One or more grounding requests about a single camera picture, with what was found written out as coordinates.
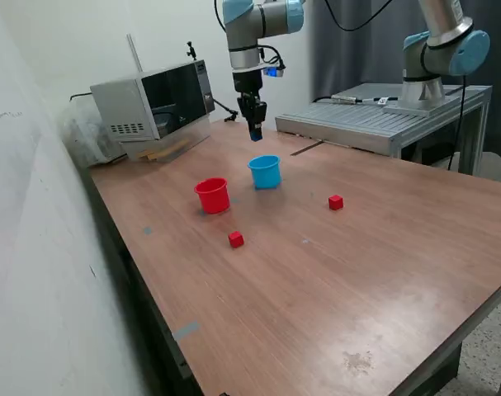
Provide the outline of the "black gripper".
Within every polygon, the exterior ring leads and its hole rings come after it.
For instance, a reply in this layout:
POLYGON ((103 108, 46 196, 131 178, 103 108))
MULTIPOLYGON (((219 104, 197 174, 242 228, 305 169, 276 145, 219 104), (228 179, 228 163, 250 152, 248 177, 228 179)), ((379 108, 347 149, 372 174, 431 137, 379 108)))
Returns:
POLYGON ((267 114, 267 103, 258 97, 262 88, 262 72, 260 69, 233 72, 233 80, 235 91, 241 93, 237 102, 241 115, 247 120, 250 138, 261 140, 262 123, 267 114))

